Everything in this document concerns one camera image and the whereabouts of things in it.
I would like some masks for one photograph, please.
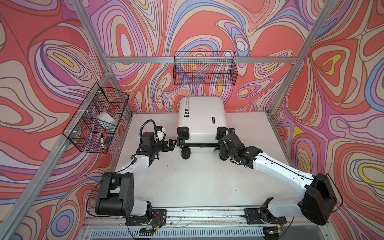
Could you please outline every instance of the white table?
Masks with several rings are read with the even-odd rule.
[[[228,127],[247,147],[253,145],[271,157],[287,163],[265,113],[226,113]],[[166,140],[176,139],[178,113],[134,114],[116,169],[130,161],[139,145],[139,130],[144,121],[153,119],[165,127]],[[153,131],[148,123],[143,132]],[[289,187],[265,173],[222,161],[218,152],[192,152],[188,160],[173,152],[160,152],[135,179],[135,198],[149,200],[153,207],[203,207],[261,205],[267,197],[293,197]]]

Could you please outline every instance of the black wire mesh basket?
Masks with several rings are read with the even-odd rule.
[[[64,136],[81,152],[107,153],[128,100],[127,93],[116,88],[98,86],[95,96],[77,124],[69,131],[69,135],[63,132]],[[113,121],[101,120],[100,116],[105,113]]]
[[[174,52],[175,85],[234,86],[237,67],[233,51]]]

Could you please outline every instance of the suitcase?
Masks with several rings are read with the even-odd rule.
[[[177,145],[188,159],[192,151],[224,151],[221,138],[228,131],[224,104],[219,97],[184,97],[180,100]],[[226,160],[222,152],[220,158]]]

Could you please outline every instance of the colorful patterned wall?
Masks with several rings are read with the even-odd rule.
[[[335,180],[345,240],[384,239],[383,39],[383,1],[341,0],[273,115],[295,167]]]
[[[322,0],[127,1],[87,5],[109,56],[173,56],[233,50],[236,56],[296,56]],[[220,96],[226,111],[265,111],[289,65],[239,64],[235,87],[175,86],[173,64],[115,64],[133,111],[178,111],[183,96]]]
[[[70,1],[0,0],[0,220],[103,73]],[[126,121],[108,154],[70,145],[14,240],[76,236],[85,199],[108,169]]]

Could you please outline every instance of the white tabletop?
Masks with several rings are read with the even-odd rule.
[[[246,147],[258,147],[288,164],[265,113],[226,113],[226,118]],[[116,169],[136,152],[140,127],[148,119],[165,128],[166,140],[176,139],[178,113],[134,114]],[[146,131],[153,131],[153,125],[148,123]],[[173,152],[160,152],[160,160],[135,179],[135,198],[149,200],[153,207],[202,207],[260,205],[268,197],[296,196],[265,173],[220,160],[218,151],[192,151],[188,160],[180,152],[177,146]]]

